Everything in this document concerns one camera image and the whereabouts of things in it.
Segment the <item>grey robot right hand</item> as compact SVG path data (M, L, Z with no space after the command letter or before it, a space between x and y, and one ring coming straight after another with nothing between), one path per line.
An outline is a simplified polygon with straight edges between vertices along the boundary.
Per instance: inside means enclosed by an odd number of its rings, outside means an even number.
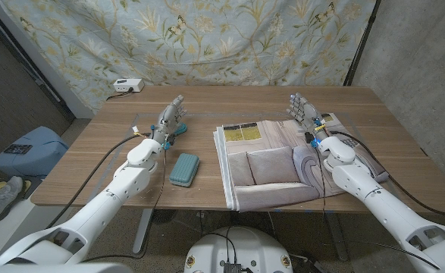
M303 132L311 134L315 141L322 141L331 136L321 114L300 93L290 94L287 112L301 125Z

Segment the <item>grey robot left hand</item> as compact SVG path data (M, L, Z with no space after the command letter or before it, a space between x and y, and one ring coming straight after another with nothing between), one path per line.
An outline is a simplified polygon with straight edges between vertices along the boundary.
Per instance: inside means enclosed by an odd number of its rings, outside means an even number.
M181 133L181 122L186 111L183 110L184 97L177 96L158 116L157 124L152 131L151 138L160 144L174 144L175 138Z

